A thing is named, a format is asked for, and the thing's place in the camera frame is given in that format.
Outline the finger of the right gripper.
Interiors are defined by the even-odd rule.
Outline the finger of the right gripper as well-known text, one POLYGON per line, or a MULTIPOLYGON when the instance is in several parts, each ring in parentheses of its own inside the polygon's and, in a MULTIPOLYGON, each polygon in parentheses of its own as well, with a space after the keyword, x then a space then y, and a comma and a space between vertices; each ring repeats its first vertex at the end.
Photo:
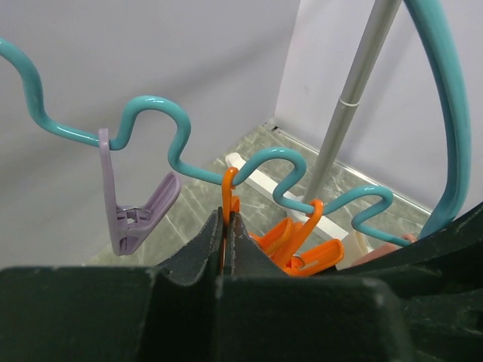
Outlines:
POLYGON ((400 299, 418 361, 482 359, 482 206, 409 247, 341 271, 400 299))

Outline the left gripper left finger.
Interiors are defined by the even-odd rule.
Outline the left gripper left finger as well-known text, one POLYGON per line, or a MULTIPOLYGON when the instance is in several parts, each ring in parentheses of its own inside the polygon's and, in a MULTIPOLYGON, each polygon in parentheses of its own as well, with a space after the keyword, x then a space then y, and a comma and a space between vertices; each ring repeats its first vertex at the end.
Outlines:
POLYGON ((1 272, 3 361, 207 361, 223 217, 148 267, 1 272))

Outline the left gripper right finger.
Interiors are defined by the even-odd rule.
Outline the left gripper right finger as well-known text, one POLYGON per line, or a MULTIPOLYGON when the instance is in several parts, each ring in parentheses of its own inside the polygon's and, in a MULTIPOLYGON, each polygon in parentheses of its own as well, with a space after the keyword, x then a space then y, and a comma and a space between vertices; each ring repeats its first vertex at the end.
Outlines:
POLYGON ((292 278, 232 213, 218 280, 221 361, 409 361, 399 300, 380 280, 292 278))

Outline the salmon clip end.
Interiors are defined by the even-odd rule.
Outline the salmon clip end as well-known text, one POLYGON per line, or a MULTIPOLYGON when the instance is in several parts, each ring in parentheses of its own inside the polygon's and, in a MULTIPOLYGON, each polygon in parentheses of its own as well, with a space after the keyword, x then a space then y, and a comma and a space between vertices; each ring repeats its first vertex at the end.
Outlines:
MULTIPOLYGON (((417 240, 417 238, 412 234, 404 234, 404 235, 402 235, 401 238, 406 240, 406 241, 409 241, 411 244, 414 243, 417 240)), ((392 253, 392 252, 394 252, 398 249, 399 249, 399 247, 394 245, 394 244, 385 243, 383 246, 378 247, 377 249, 371 251, 370 253, 368 253, 368 254, 362 256, 361 258, 357 259, 356 261, 354 261, 354 263, 352 264, 352 267, 364 264, 364 263, 369 262, 369 261, 374 260, 374 259, 378 259, 378 258, 385 256, 386 254, 392 253)))

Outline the teal clip hanger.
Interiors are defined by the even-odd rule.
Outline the teal clip hanger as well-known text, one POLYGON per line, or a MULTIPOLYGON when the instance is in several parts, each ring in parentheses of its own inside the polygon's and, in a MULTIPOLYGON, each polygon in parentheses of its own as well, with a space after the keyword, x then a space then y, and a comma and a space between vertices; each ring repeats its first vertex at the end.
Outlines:
MULTIPOLYGON (((466 87, 454 40, 439 1, 407 1, 405 3, 426 52, 433 78, 438 90, 445 123, 447 147, 447 181, 445 190, 421 230, 425 238, 443 229, 460 212, 469 188, 472 162, 471 121, 466 87)), ((182 161, 181 155, 191 134, 191 122, 187 113, 176 103, 157 96, 138 96, 128 101, 115 138, 102 140, 99 136, 69 127, 52 119, 45 110, 42 80, 30 58, 15 44, 2 39, 1 56, 18 72, 23 83, 23 92, 31 119, 43 130, 53 135, 101 148, 109 152, 125 148, 134 129, 137 116, 144 111, 159 111, 169 116, 177 130, 168 149, 168 163, 178 173, 214 185, 220 185, 223 177, 218 173, 195 167, 182 161)), ((306 162, 293 149, 272 147, 262 149, 248 159, 233 179, 235 186, 243 183, 266 161, 281 159, 293 164, 293 170, 275 187, 272 197, 282 207, 313 215, 315 208, 302 201, 286 198, 285 193, 306 172, 306 162)), ((333 213, 357 198, 375 195, 380 200, 352 218, 352 227, 365 235, 399 247, 408 246, 408 241, 365 225, 365 221, 382 213, 393 200, 393 194, 383 186, 366 186, 352 189, 327 204, 325 214, 333 213)))

